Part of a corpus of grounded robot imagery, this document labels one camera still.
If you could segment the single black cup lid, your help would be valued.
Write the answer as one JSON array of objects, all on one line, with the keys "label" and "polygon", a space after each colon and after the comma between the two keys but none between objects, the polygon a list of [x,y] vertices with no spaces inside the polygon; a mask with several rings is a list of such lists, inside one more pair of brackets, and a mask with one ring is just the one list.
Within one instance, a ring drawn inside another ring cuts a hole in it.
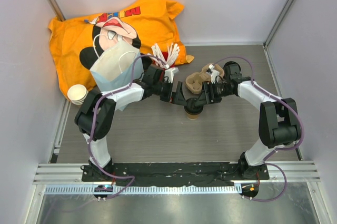
[{"label": "single black cup lid", "polygon": [[196,105],[197,98],[189,98],[186,101],[186,105],[184,106],[184,110],[187,115],[199,115],[202,111],[204,106],[203,105]]}]

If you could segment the single paper coffee cup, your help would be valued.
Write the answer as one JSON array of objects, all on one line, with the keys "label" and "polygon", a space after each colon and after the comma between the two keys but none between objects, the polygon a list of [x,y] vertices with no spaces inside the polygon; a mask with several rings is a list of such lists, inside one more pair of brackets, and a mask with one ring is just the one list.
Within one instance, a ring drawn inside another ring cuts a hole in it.
[{"label": "single paper coffee cup", "polygon": [[200,115],[201,115],[200,113],[195,114],[195,113],[187,113],[186,112],[186,116],[190,120],[195,120],[195,119],[199,118]]}]

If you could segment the light blue paper bag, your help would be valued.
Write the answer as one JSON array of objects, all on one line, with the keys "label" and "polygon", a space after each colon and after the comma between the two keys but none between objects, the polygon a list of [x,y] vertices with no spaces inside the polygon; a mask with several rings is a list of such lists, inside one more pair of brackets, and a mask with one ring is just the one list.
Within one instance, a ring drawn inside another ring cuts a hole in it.
[{"label": "light blue paper bag", "polygon": [[90,73],[101,92],[119,89],[138,79],[144,72],[140,50],[121,40],[101,55],[93,45],[96,61]]}]

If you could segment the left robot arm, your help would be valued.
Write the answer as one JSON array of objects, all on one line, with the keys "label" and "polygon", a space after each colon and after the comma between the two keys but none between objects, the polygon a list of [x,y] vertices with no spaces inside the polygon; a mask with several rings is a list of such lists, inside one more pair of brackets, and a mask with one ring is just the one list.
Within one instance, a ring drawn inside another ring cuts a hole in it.
[{"label": "left robot arm", "polygon": [[157,95],[163,102],[181,105],[187,111],[192,111],[193,101],[191,98],[185,99],[182,82],[178,82],[175,92],[172,91],[177,72],[175,67],[163,70],[152,64],[140,78],[133,80],[131,86],[106,93],[98,90],[88,93],[74,120],[85,136],[90,152],[89,165],[83,168],[84,173],[100,181],[107,181],[113,175],[113,161],[107,149],[106,136],[115,111],[121,107]]}]

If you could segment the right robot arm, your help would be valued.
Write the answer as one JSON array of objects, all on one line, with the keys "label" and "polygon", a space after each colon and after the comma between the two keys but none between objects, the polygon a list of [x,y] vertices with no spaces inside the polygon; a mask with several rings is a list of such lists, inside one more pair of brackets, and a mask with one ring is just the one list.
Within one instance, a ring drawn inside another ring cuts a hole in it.
[{"label": "right robot arm", "polygon": [[254,179],[266,160],[301,138],[302,129],[297,117],[296,102],[282,99],[261,88],[250,77],[243,77],[236,62],[227,62],[221,78],[213,65],[206,72],[211,79],[202,85],[201,94],[190,98],[185,106],[189,115],[198,115],[205,105],[222,101],[223,97],[236,95],[248,101],[259,111],[259,138],[238,160],[237,171],[243,179]]}]

